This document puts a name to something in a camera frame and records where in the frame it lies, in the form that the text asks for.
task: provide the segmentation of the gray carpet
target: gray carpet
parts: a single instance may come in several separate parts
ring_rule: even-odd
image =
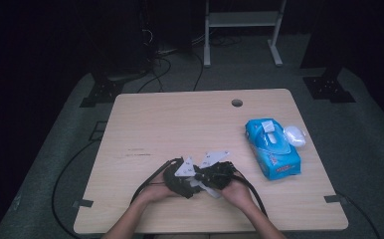
[[[212,67],[203,70],[196,91],[244,89],[289,89],[295,99],[320,158],[335,189],[346,194],[370,218],[384,238],[384,114],[367,93],[363,82],[351,72],[339,75],[341,85],[356,103],[332,104],[313,100],[302,77],[319,76],[322,69],[300,70],[308,35],[280,36],[278,47],[284,65],[277,68],[267,46],[268,36],[243,37],[227,48],[212,48]],[[203,48],[195,48],[202,58]],[[164,92],[192,91],[200,74],[194,55],[165,57],[170,71],[160,78]],[[155,73],[168,67],[155,61]],[[127,83],[124,93],[136,91],[153,75]],[[67,163],[89,143],[99,120],[107,120],[112,104],[80,108],[94,85],[90,74],[80,79],[0,225],[0,238],[72,238],[55,220],[52,195],[55,183]],[[157,81],[142,91],[159,92]],[[99,142],[74,158],[56,187],[55,206],[62,224],[72,230]],[[288,238],[376,238],[368,221],[351,203],[343,204],[349,226],[343,231],[285,232]]]

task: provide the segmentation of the person's right hand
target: person's right hand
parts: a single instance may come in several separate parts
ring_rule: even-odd
[[[235,172],[235,175],[243,177],[239,172]],[[247,205],[255,204],[249,188],[235,179],[223,188],[220,193],[228,202],[241,210]]]

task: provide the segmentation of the metal stand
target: metal stand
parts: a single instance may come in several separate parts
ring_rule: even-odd
[[[210,0],[207,0],[205,10],[204,66],[211,66],[210,28],[260,26],[275,27],[273,38],[268,40],[268,44],[276,66],[282,66],[283,61],[280,57],[279,51],[277,50],[276,43],[279,36],[280,26],[282,24],[286,2],[287,0],[282,0],[282,5],[279,11],[210,13]]]

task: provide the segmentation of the tissue box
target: tissue box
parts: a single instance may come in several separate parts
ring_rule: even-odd
[[[251,119],[246,135],[264,176],[269,180],[300,173],[300,157],[274,119]]]

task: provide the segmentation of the hand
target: hand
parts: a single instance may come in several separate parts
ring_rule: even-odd
[[[176,196],[177,194],[171,191],[164,182],[163,172],[159,173],[151,180],[138,195],[137,198],[141,198],[146,202],[156,202],[169,196]]]
[[[239,209],[244,209],[245,206],[255,204],[249,188],[242,182],[232,179],[232,181],[223,190],[220,191],[222,196],[232,205]]]

